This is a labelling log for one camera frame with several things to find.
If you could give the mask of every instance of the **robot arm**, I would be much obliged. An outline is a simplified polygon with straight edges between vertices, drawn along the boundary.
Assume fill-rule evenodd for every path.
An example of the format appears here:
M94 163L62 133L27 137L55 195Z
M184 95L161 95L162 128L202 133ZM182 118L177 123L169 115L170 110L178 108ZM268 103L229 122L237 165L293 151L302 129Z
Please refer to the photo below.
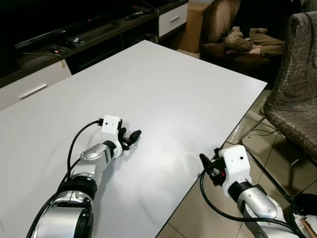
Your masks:
M128 150L140 136L135 131L125 138L125 128L118 117L105 116L102 132L106 141L94 145L80 155L70 180L61 184L53 201L40 217L32 238L90 238L94 216L93 200L103 171L113 158Z
M209 160L200 154L206 173L215 186L221 186L225 197L232 198L244 218L269 218L285 222L280 205L268 197L261 186L253 186L250 164L242 145L216 149L216 156ZM248 229L257 238L297 238L293 232L278 224L246 222Z

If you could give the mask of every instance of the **drawer handle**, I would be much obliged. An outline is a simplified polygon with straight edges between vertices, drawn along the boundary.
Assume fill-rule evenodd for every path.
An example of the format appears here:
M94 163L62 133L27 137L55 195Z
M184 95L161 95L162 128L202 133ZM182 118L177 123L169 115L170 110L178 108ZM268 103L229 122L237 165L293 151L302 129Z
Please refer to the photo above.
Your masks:
M173 17L172 19L170 19L170 23L172 23L173 21L176 21L180 18L180 16L176 16L176 17Z
M21 96L19 96L20 99L25 99L29 96L31 96L32 94L41 91L42 89L45 89L48 85L46 83L43 83L42 85L22 94Z

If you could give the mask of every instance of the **white drawer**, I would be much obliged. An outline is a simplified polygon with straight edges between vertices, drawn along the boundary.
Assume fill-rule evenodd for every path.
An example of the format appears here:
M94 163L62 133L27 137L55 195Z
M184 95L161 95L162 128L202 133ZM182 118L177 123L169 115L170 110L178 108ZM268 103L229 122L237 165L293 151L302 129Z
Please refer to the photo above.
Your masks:
M187 20L188 3L168 11L158 19L158 36L163 36L176 27L184 24Z
M0 88L0 111L71 76L64 60Z

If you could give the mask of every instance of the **white table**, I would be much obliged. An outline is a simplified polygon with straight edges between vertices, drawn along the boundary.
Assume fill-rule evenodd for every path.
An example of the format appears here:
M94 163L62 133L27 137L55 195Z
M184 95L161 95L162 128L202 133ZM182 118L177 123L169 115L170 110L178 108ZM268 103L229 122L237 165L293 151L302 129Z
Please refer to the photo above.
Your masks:
M25 237L74 134L107 114L142 136L104 172L93 237L155 237L202 171L198 154L212 156L265 85L144 41L1 111L0 237ZM72 161L104 139L89 128Z

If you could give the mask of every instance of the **cardboard box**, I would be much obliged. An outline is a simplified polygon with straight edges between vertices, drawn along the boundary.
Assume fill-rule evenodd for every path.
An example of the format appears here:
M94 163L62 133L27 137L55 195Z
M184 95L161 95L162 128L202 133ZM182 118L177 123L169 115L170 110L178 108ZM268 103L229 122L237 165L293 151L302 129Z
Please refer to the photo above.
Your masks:
M170 47L192 53L199 52L203 17L210 3L190 1L187 11L186 28L175 35Z

